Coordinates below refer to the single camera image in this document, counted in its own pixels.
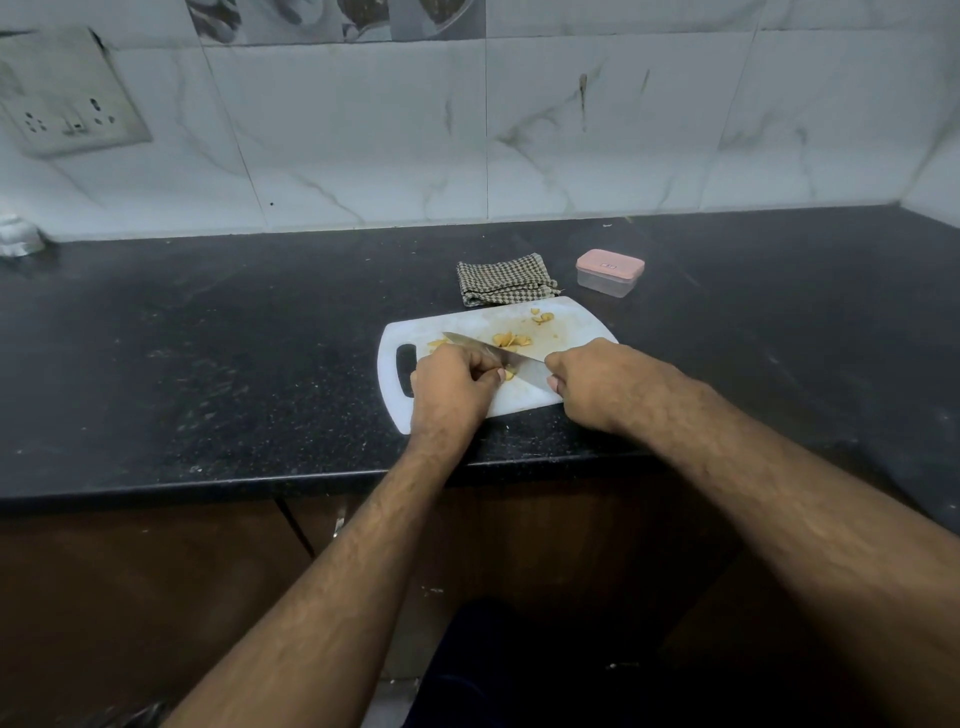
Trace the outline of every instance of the right hand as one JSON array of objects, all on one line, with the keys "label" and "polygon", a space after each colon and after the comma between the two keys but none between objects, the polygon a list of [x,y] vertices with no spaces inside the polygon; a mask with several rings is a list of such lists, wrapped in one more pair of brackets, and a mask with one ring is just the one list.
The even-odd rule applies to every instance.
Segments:
[{"label": "right hand", "polygon": [[642,436],[651,418],[690,381],[675,367],[607,339],[551,353],[544,363],[567,417],[624,436]]}]

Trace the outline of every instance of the checkered kitchen towel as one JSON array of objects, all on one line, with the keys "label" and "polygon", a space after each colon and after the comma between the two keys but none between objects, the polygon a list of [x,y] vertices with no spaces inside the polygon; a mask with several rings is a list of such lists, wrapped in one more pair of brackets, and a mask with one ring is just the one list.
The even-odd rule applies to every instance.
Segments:
[{"label": "checkered kitchen towel", "polygon": [[457,277],[464,305],[474,308],[485,303],[523,303],[552,299],[560,295],[538,254],[491,265],[457,263]]}]

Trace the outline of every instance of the wall tile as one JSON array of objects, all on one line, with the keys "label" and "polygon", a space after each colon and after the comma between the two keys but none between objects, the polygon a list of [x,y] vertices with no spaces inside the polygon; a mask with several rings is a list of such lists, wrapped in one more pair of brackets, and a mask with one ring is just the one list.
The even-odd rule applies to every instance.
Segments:
[{"label": "wall tile", "polygon": [[943,121],[948,67],[935,36],[757,34],[703,207],[899,199]]},{"label": "wall tile", "polygon": [[751,37],[488,41],[491,218],[696,209]]},{"label": "wall tile", "polygon": [[769,0],[761,30],[936,28],[957,13],[956,0]]},{"label": "wall tile", "polygon": [[903,206],[960,228],[960,104],[918,170]]},{"label": "wall tile", "polygon": [[463,40],[486,0],[186,0],[204,45]]},{"label": "wall tile", "polygon": [[183,0],[3,0],[0,31],[92,28],[110,48],[197,45]]},{"label": "wall tile", "polygon": [[487,0],[488,37],[751,31],[766,0]]},{"label": "wall tile", "polygon": [[203,51],[118,51],[112,60],[154,140],[38,160],[0,134],[0,207],[62,240],[262,231]]},{"label": "wall tile", "polygon": [[272,229],[485,217],[484,41],[207,55]]}]

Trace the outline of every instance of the dark pants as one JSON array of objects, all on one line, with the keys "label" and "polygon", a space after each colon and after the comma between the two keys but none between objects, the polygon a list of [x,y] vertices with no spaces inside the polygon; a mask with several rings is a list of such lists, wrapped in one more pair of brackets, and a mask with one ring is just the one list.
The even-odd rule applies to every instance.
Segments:
[{"label": "dark pants", "polygon": [[488,599],[457,613],[404,728],[651,725],[649,683],[591,660],[562,634]]}]

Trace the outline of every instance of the power outlet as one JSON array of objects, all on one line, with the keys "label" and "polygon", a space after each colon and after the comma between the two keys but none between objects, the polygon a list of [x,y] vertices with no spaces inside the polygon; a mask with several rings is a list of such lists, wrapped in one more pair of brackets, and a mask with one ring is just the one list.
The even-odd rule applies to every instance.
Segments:
[{"label": "power outlet", "polygon": [[32,157],[149,141],[86,28],[0,38],[0,122]]}]

